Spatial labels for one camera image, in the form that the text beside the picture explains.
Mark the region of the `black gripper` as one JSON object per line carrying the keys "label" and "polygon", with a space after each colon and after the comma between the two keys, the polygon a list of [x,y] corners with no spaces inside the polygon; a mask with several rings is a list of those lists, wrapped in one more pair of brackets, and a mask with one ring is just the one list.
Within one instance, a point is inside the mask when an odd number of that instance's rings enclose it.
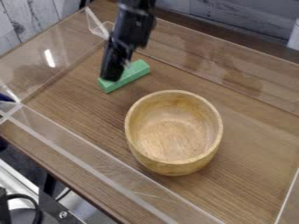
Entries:
{"label": "black gripper", "polygon": [[154,28],[154,0],[118,0],[114,28],[108,39],[100,78],[118,81],[137,47],[145,48]]}

